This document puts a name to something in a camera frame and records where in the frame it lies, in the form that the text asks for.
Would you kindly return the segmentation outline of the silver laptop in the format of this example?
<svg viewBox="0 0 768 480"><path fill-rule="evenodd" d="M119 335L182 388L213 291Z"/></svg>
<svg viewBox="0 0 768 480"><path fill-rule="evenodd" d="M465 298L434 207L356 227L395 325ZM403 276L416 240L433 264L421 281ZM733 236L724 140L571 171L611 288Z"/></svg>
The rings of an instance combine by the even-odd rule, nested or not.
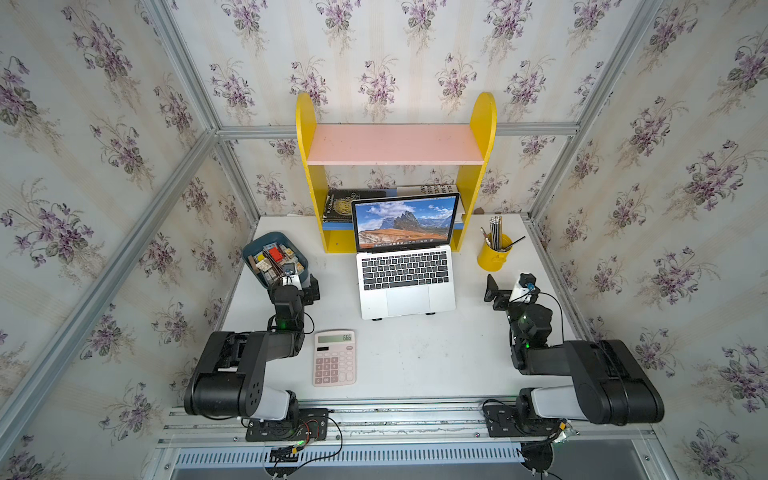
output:
<svg viewBox="0 0 768 480"><path fill-rule="evenodd" d="M452 240L459 203L457 192L351 202L363 319L456 308Z"/></svg>

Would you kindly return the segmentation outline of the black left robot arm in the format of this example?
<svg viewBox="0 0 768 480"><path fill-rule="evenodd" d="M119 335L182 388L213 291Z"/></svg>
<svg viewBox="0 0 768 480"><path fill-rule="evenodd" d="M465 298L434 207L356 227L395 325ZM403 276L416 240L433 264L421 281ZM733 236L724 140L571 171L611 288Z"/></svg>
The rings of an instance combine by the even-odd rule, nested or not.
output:
<svg viewBox="0 0 768 480"><path fill-rule="evenodd" d="M298 356L305 340L305 307L320 299L318 281L268 290L275 313L262 331L216 331L209 336L183 397L187 414L212 420L239 417L299 423L296 394L266 385L266 365Z"/></svg>

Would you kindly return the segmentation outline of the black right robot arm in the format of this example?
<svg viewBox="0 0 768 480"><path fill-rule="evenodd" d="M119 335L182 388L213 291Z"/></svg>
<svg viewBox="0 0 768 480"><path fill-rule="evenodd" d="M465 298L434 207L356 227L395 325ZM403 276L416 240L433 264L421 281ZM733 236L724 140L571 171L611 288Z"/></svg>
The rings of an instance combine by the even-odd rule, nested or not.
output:
<svg viewBox="0 0 768 480"><path fill-rule="evenodd" d="M510 357L527 376L568 377L569 386L529 387L516 398L518 417L588 421L596 425L659 423L665 416L660 393L620 340L549 343L553 311L538 303L544 292L525 273L519 291L486 277L484 301L503 311L509 324Z"/></svg>

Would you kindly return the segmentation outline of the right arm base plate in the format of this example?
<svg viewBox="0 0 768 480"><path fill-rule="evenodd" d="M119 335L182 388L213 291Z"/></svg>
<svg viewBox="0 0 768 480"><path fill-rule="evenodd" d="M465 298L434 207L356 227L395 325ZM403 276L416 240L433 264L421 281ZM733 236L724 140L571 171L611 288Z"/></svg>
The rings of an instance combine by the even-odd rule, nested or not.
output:
<svg viewBox="0 0 768 480"><path fill-rule="evenodd" d="M516 405L496 399L485 400L480 411L491 438L543 437L545 440L555 440L568 428L566 420L521 414Z"/></svg>

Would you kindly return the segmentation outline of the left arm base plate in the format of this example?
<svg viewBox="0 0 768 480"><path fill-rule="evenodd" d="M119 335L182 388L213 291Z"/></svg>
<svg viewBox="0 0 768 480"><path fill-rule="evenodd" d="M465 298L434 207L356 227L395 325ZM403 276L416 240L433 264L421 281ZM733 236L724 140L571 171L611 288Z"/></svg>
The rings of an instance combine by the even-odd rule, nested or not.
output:
<svg viewBox="0 0 768 480"><path fill-rule="evenodd" d="M284 420L255 420L247 423L247 442L271 441L324 441L329 426L329 410L326 408L300 408L289 413Z"/></svg>

